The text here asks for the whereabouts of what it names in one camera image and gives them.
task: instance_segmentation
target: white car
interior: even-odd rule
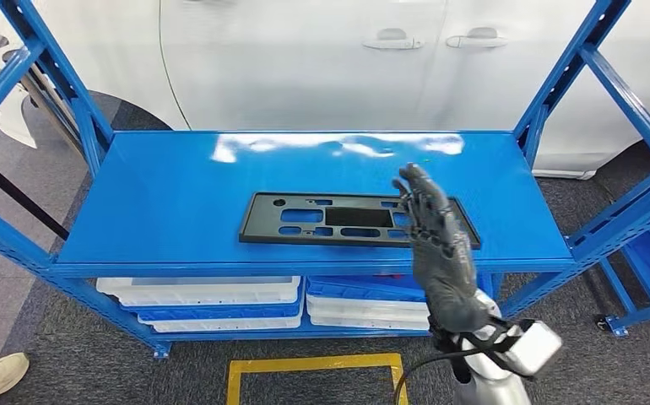
[[[511,129],[593,0],[35,0],[86,86],[173,129]],[[19,38],[0,12],[0,35]],[[601,52],[650,110],[650,2]],[[16,89],[0,128],[35,147]],[[584,69],[536,173],[588,178],[640,139]]]

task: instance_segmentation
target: black robotic glove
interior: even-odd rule
[[[399,170],[404,209],[411,222],[414,279],[425,291],[437,326],[449,332],[473,332],[488,321],[486,308],[475,299],[476,270],[469,236],[462,231],[445,193],[414,163]]]

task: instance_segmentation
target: blue metal shelf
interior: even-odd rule
[[[505,273],[539,273],[501,303],[514,316],[650,230],[650,177],[564,239],[531,174],[546,118],[587,65],[650,145],[650,114],[597,51],[629,2],[595,2],[512,131],[238,133],[113,131],[34,5],[0,0],[24,42],[0,72],[0,103],[36,65],[74,114],[95,178],[61,252],[47,254],[0,218],[0,254],[159,357],[184,340],[419,336],[315,327],[307,315],[296,329],[156,333],[84,280],[410,273],[408,249],[242,244],[237,230],[254,192],[390,194],[389,179],[414,161],[459,199],[479,232],[474,260],[484,288],[496,296]],[[622,289],[613,269],[604,271]],[[650,280],[646,268],[636,271]],[[636,316],[650,317],[650,308]]]
[[[254,192],[393,194],[390,179],[409,161],[465,207],[482,240],[474,251],[481,271],[507,261],[521,271],[573,264],[509,132],[123,132],[55,269],[108,262],[192,264],[201,275],[220,276],[409,273],[409,249],[237,238]],[[488,219],[496,212],[502,215]]]

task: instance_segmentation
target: black pole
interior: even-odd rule
[[[41,209],[36,202],[27,197],[17,186],[14,185],[7,177],[0,173],[0,189],[6,192],[14,201],[29,211],[35,218],[39,219],[47,228],[52,230],[60,238],[66,240],[69,232],[52,218],[45,210]]]

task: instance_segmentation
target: car door handle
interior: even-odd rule
[[[508,44],[509,40],[499,36],[493,28],[479,27],[466,35],[450,36],[446,43],[452,48],[496,48]]]
[[[424,42],[416,38],[410,38],[401,28],[386,28],[377,31],[375,40],[366,40],[362,45],[372,49],[420,49]]]

